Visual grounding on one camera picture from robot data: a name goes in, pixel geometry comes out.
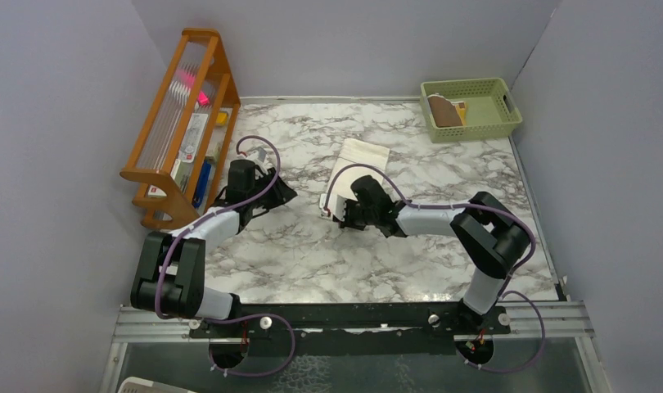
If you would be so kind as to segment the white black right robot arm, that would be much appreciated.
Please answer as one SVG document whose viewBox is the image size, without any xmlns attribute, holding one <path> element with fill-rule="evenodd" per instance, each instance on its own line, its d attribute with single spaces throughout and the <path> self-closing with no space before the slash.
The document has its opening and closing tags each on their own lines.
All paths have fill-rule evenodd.
<svg viewBox="0 0 663 393">
<path fill-rule="evenodd" d="M 323 207 L 341 228 L 378 229 L 385 237 L 422 235 L 457 238 L 476 266 L 459 301 L 458 326 L 476 333 L 489 323 L 489 312 L 517 267 L 534 253 L 531 229 L 488 192 L 456 205 L 393 200 L 370 175 L 350 186 L 353 196 Z"/>
</svg>

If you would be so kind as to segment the cream white towel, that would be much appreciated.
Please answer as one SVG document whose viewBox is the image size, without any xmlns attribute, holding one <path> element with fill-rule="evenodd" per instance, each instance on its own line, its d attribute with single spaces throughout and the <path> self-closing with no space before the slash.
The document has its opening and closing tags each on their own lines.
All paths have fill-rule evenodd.
<svg viewBox="0 0 663 393">
<path fill-rule="evenodd" d="M 341 169 L 352 164 L 370 165 L 385 172 L 389 156 L 390 149 L 388 147 L 363 142 L 354 138 L 347 138 L 342 143 L 341 151 L 333 166 L 330 180 L 333 180 Z M 340 198 L 355 201 L 355 196 L 352 193 L 350 186 L 357 178 L 361 178 L 365 175 L 372 176 L 379 184 L 384 182 L 384 178 L 372 169 L 360 166 L 349 168 L 336 180 L 334 187 L 331 190 L 329 207 L 332 207 L 332 205 L 334 205 Z"/>
</svg>

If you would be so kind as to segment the yellow brown bear towel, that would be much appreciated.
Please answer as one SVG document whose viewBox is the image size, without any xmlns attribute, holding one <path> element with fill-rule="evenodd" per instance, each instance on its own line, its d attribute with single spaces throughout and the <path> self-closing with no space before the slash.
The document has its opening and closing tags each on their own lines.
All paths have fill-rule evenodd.
<svg viewBox="0 0 663 393">
<path fill-rule="evenodd" d="M 440 94 L 429 95 L 427 101 L 437 128 L 466 125 L 467 104 L 464 101 L 452 101 Z"/>
</svg>

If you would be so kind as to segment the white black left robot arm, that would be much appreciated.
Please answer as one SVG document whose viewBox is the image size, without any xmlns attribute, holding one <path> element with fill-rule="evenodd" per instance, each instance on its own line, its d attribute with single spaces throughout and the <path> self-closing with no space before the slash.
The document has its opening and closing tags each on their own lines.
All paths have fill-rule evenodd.
<svg viewBox="0 0 663 393">
<path fill-rule="evenodd" d="M 234 160 L 226 187 L 197 220 L 145 238 L 130 292 L 130 305 L 159 318 L 205 318 L 220 335 L 241 328 L 238 295 L 205 285 L 205 258 L 243 231 L 254 218 L 296 198 L 274 167 Z"/>
</svg>

